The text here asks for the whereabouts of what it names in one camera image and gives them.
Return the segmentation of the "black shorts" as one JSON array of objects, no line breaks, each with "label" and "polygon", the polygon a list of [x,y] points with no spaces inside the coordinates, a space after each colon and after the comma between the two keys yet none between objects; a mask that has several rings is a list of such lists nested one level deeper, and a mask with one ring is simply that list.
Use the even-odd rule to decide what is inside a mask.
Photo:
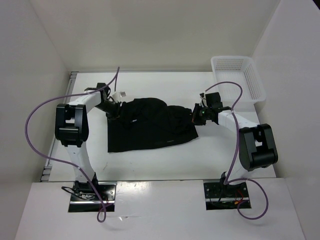
[{"label": "black shorts", "polygon": [[191,109],[158,98],[123,102],[118,116],[107,120],[108,153],[166,148],[198,137]]}]

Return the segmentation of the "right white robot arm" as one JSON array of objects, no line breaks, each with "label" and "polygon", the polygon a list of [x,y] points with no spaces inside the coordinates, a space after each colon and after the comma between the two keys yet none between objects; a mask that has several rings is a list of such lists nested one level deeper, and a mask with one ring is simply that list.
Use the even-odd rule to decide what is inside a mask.
[{"label": "right white robot arm", "polygon": [[201,93],[200,99],[192,111],[192,122],[196,126],[204,126],[211,121],[236,136],[235,153],[219,184],[220,193],[230,197],[237,191],[238,184],[251,177],[251,172],[278,162],[273,130],[269,124],[258,124],[236,113],[234,104],[223,106],[218,92]]}]

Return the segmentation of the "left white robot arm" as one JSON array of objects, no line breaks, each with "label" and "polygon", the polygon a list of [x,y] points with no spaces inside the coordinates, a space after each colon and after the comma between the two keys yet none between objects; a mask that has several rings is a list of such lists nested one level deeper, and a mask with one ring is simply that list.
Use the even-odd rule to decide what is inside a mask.
[{"label": "left white robot arm", "polygon": [[114,120],[121,103],[109,99],[111,89],[105,83],[88,87],[85,94],[69,103],[58,104],[55,112],[55,138],[65,147],[75,172],[73,192],[94,200],[100,194],[97,175],[93,170],[86,142],[89,138],[88,113],[97,108]]}]

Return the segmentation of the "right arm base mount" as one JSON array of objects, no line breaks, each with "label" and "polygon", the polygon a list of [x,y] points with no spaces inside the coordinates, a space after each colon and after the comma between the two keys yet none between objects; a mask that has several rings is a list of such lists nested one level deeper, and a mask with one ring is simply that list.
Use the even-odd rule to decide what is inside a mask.
[{"label": "right arm base mount", "polygon": [[246,183],[224,185],[222,180],[205,180],[203,182],[205,206],[207,211],[251,209]]}]

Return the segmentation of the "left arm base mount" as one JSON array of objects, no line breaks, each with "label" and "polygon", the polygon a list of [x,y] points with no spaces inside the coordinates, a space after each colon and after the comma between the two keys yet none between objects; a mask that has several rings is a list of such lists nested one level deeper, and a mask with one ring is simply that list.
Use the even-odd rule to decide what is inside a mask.
[{"label": "left arm base mount", "polygon": [[[116,182],[98,183],[97,191],[103,200],[107,213],[115,211],[116,188]],[[102,203],[94,191],[89,193],[76,192],[75,186],[72,188],[62,187],[62,189],[70,194],[69,213],[97,213],[103,211]]]}]

